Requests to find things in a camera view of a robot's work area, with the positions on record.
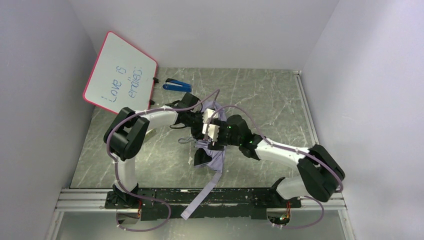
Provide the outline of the black and lavender umbrella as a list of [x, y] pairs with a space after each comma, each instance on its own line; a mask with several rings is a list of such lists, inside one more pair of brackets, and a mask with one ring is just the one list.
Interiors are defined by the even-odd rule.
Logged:
[[187, 220], [200, 204], [206, 199], [209, 193], [216, 187], [223, 175], [224, 160], [226, 155], [226, 149], [224, 150], [209, 150], [207, 140], [192, 140], [195, 142], [196, 153], [194, 157], [194, 166], [196, 168], [208, 167], [215, 171], [213, 178], [205, 185], [200, 193], [194, 198], [194, 200], [185, 208], [181, 213], [181, 217]]

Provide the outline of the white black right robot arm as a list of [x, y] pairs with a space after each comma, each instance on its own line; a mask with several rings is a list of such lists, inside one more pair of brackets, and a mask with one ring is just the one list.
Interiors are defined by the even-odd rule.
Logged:
[[297, 176], [282, 177], [270, 188], [284, 200], [310, 196], [320, 202], [327, 202], [346, 177], [322, 145], [298, 148], [262, 138], [252, 133], [246, 121], [238, 114], [226, 120], [204, 115], [202, 133], [211, 140], [208, 145], [210, 150], [236, 146], [247, 158], [272, 161], [296, 170]]

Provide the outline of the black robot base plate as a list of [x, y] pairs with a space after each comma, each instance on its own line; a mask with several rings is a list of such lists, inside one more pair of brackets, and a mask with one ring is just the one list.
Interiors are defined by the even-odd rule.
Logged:
[[[132, 196], [121, 197], [113, 191], [106, 195], [104, 208], [119, 213], [133, 212], [136, 217], [140, 211], [141, 221], [181, 218], [181, 214], [201, 192], [199, 188], [140, 188], [138, 194], [165, 201], [137, 199]], [[267, 210], [300, 208], [301, 200], [294, 197], [283, 199], [268, 187], [255, 188], [214, 188], [191, 214], [191, 218], [237, 218], [250, 217], [254, 220], [267, 219]]]

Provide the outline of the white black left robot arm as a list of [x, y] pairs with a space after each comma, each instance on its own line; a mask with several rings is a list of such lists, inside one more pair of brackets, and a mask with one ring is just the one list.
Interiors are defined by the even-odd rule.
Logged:
[[103, 137], [106, 152], [114, 165], [115, 180], [111, 197], [113, 205], [133, 207], [140, 201], [137, 197], [139, 185], [135, 173], [135, 157], [141, 150], [148, 131], [178, 124], [200, 130], [202, 116], [195, 109], [202, 106], [202, 100], [187, 92], [181, 100], [158, 108], [135, 111], [124, 107], [120, 110]]

